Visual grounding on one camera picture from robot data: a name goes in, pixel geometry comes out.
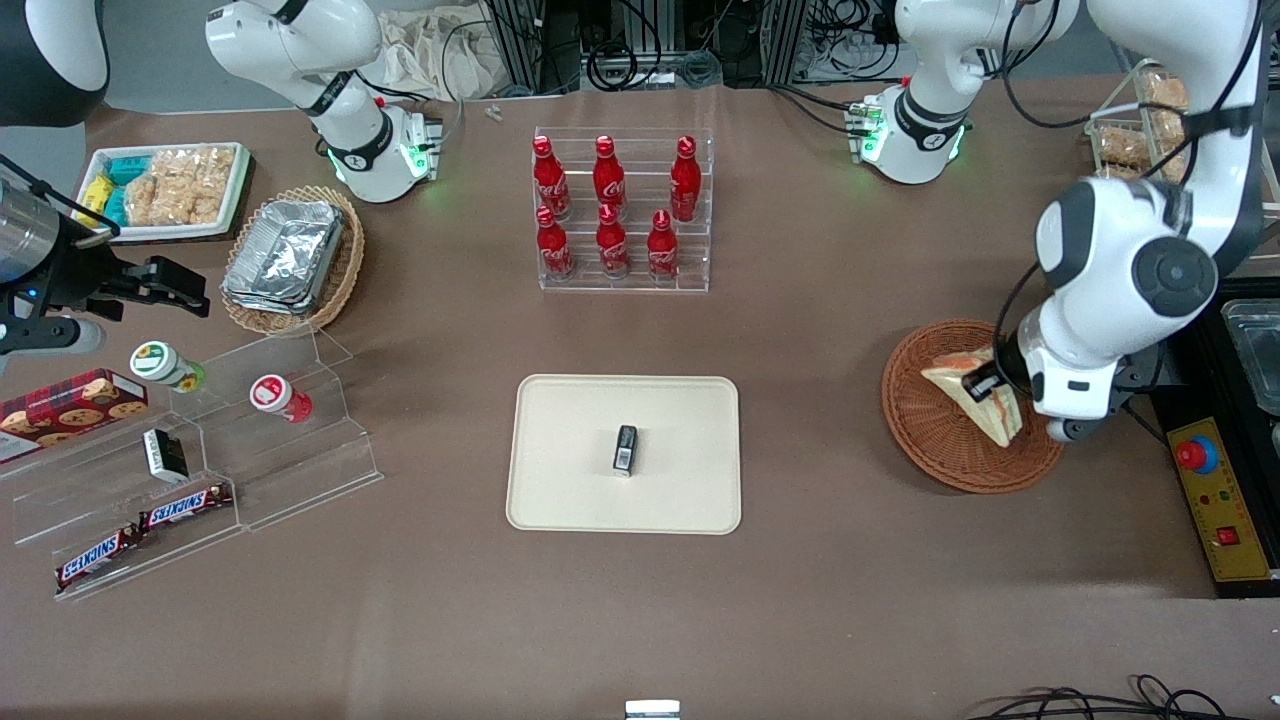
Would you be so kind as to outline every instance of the cookie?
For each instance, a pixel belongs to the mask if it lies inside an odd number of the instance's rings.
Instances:
[[[24,436],[24,434],[31,434],[31,433],[36,432],[38,428],[45,427],[45,425],[49,425],[49,420],[41,420],[40,423],[32,423],[32,421],[29,421],[27,419],[27,411],[26,410],[18,410],[17,413],[13,413],[8,418],[5,418],[4,421],[0,421],[0,430],[4,430],[6,433]]]
[[[111,413],[113,415],[115,414],[115,407],[111,409]],[[76,410],[68,410],[59,415],[58,421],[70,428],[81,428],[101,421],[102,416],[102,413],[93,410],[92,407],[77,407]]]
[[[40,443],[40,447],[52,447],[69,437],[76,437],[76,433],[49,433],[36,438],[36,442]]]
[[[147,411],[146,402],[122,402],[115,407],[108,410],[113,418],[132,418],[134,415],[141,415]]]
[[[99,378],[84,386],[84,389],[81,391],[81,397],[97,405],[108,405],[116,397],[120,397],[120,391],[115,389],[111,380]]]

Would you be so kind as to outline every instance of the brown tablecloth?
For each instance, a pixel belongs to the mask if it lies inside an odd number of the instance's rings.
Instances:
[[[1115,79],[1020,88],[1068,117]],[[764,91],[508,101],[502,124],[483,108],[468,108],[438,182],[357,204],[369,252],[332,332],[356,354],[347,397],[387,478],[78,603],[52,601],[47,553],[0,543],[0,714],[617,717],[627,698],[675,697],[691,719],[924,720],[1032,685],[1128,696],[1138,671],[1266,712],[1277,606],[1206,600],[1167,452],[1133,423],[1108,423],[1029,491],[975,497],[910,465],[881,418],[893,345],[937,319],[992,318],[1032,261],[1037,215],[1087,170],[1073,132],[1019,120],[987,88],[955,164],[901,187]],[[712,127],[712,292],[541,293],[539,124]],[[251,206],[335,182],[296,111],[105,111],[90,137],[244,142],[259,161]],[[212,295],[227,250],[159,249],[207,273]],[[13,361],[5,395],[123,368],[152,336],[195,359],[253,338],[216,301],[204,322],[131,306],[109,333],[97,356]],[[741,527],[513,529],[512,413],[531,373],[731,378]]]

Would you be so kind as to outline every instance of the cookie box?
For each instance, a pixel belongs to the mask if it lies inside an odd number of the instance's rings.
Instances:
[[[0,405],[0,465],[147,411],[147,391],[105,368]]]

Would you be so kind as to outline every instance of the red cap can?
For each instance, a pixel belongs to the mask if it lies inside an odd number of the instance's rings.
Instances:
[[[676,142],[676,154],[681,158],[692,158],[698,152],[698,142],[694,136],[685,135]]]

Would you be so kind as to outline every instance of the red bottle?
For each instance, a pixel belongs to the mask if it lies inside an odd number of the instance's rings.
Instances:
[[[649,231],[649,274],[655,281],[676,278],[676,231],[671,229],[671,214],[658,210],[653,214],[653,229]]]
[[[570,213],[568,177],[564,167],[552,152],[552,141],[545,135],[534,138],[534,181],[538,183],[538,196],[552,209],[556,219],[563,220]]]
[[[621,281],[631,273],[627,258],[627,231],[618,224],[618,210],[613,205],[600,205],[600,225],[595,228],[595,243],[600,246],[604,277]]]
[[[564,282],[573,277],[573,254],[568,251],[564,228],[556,222],[556,213],[543,205],[538,209],[538,251],[543,256],[547,277]]]
[[[595,138],[595,169],[591,170],[591,179],[595,181],[595,199],[600,205],[614,205],[618,210],[618,219],[627,217],[627,183],[622,172],[622,163],[613,156],[613,138],[602,135]]]
[[[696,152],[698,143],[692,136],[686,135],[676,142],[676,164],[671,167],[671,213],[681,223],[694,219],[698,193],[703,188],[703,169],[694,158]]]

